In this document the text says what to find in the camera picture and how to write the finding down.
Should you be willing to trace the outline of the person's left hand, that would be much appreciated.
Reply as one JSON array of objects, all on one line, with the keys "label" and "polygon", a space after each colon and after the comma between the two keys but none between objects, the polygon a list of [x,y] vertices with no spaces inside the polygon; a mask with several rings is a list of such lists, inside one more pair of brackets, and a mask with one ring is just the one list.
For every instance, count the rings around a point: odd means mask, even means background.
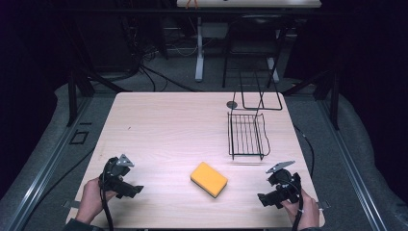
[{"label": "person's left hand", "polygon": [[84,186],[83,195],[75,219],[84,224],[91,224],[102,210],[99,179],[94,178],[89,180]]}]

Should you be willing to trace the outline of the black metal stand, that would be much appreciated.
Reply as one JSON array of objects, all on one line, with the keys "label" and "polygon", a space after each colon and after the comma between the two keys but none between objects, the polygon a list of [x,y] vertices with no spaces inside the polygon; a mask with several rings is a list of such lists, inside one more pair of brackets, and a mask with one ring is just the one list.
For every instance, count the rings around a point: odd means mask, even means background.
[{"label": "black metal stand", "polygon": [[292,95],[300,90],[305,89],[311,84],[316,84],[316,88],[313,92],[313,97],[316,100],[324,100],[329,96],[329,121],[336,130],[339,130],[338,124],[338,106],[340,99],[340,75],[339,71],[334,68],[325,69],[318,74],[295,84],[288,90],[283,91],[285,96]]},{"label": "black metal stand", "polygon": [[71,126],[78,116],[77,91],[85,97],[93,97],[95,89],[91,84],[91,80],[102,84],[116,93],[128,92],[128,90],[119,87],[118,85],[103,78],[101,75],[84,68],[74,68],[68,76],[68,106],[69,119],[67,127]]}]

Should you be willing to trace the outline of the black chair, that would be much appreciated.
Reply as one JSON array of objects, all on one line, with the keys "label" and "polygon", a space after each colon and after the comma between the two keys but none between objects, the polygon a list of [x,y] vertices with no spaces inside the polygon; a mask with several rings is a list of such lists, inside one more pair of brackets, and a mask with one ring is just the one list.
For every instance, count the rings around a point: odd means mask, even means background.
[{"label": "black chair", "polygon": [[293,19],[283,14],[245,14],[230,22],[223,50],[222,86],[226,85],[228,71],[240,71],[238,67],[228,67],[229,60],[236,56],[246,59],[264,57],[267,62],[273,61],[273,64],[268,66],[269,87],[274,81],[273,75],[282,46],[292,25]]}]

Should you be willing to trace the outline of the person's right hand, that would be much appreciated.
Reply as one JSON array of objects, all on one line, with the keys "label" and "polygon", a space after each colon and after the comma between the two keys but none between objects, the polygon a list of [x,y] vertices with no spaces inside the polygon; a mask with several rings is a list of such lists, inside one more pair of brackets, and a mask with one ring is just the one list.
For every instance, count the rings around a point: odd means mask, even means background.
[{"label": "person's right hand", "polygon": [[295,231],[307,227],[319,227],[319,207],[317,202],[304,190],[301,191],[301,195],[303,204],[300,204],[300,202],[291,203],[288,200],[281,202]]}]

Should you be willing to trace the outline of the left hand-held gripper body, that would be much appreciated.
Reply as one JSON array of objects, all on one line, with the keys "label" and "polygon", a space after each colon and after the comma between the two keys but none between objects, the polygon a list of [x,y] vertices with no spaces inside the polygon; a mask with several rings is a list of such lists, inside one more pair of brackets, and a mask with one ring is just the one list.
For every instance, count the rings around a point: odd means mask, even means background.
[{"label": "left hand-held gripper body", "polygon": [[119,157],[112,157],[105,164],[99,176],[100,188],[104,191],[116,193],[134,193],[134,187],[123,181],[123,177],[133,166],[134,164],[125,154],[121,154]]}]

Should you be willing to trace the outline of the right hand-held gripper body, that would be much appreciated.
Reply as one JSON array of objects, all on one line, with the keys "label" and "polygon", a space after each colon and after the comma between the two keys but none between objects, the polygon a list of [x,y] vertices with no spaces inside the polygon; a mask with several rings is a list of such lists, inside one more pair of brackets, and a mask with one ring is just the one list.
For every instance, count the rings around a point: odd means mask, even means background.
[{"label": "right hand-held gripper body", "polygon": [[294,164],[294,161],[282,162],[267,170],[270,173],[269,183],[275,187],[276,202],[290,200],[291,203],[298,202],[301,196],[300,176],[291,174],[286,167]]}]

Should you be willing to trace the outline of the yellow sponge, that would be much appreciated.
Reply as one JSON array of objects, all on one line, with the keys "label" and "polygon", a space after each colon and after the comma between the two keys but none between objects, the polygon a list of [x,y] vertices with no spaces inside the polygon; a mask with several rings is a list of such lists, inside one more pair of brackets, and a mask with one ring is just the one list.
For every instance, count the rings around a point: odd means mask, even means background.
[{"label": "yellow sponge", "polygon": [[212,197],[218,197],[228,182],[225,176],[205,162],[191,173],[191,180]]}]

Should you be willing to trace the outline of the grey metal floor rail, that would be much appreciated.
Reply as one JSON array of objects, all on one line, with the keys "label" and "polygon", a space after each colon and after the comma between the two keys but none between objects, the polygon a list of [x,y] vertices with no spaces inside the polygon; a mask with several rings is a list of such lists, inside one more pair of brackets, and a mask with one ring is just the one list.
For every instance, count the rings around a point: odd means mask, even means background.
[{"label": "grey metal floor rail", "polygon": [[23,229],[29,215],[34,211],[44,189],[58,165],[68,138],[74,133],[77,120],[87,110],[92,98],[80,100],[77,115],[69,121],[68,102],[59,99],[57,109],[41,136],[35,150],[23,169],[0,200],[0,212],[4,218],[0,222],[3,231]]},{"label": "grey metal floor rail", "polygon": [[371,193],[369,192],[363,178],[351,157],[349,149],[344,141],[342,133],[337,130],[332,124],[329,116],[329,108],[324,101],[318,101],[317,105],[323,119],[328,126],[332,137],[334,138],[337,146],[340,149],[340,158],[343,162],[345,172],[351,182],[353,190],[355,191],[358,200],[364,213],[368,219],[372,231],[389,231],[384,222],[384,219],[380,216],[377,206],[375,205]]}]

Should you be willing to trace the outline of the white desk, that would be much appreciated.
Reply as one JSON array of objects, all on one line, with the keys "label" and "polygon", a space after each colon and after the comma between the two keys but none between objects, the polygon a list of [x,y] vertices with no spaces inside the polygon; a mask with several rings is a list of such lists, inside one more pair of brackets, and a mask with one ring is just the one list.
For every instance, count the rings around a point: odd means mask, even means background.
[{"label": "white desk", "polygon": [[[219,16],[226,16],[228,10],[243,10],[253,13],[255,10],[298,10],[318,9],[321,0],[176,0],[180,9],[200,13],[204,10],[219,10]],[[204,76],[203,39],[221,39],[226,35],[225,22],[207,22],[199,16],[197,26],[197,59],[195,81],[201,82]]]}]

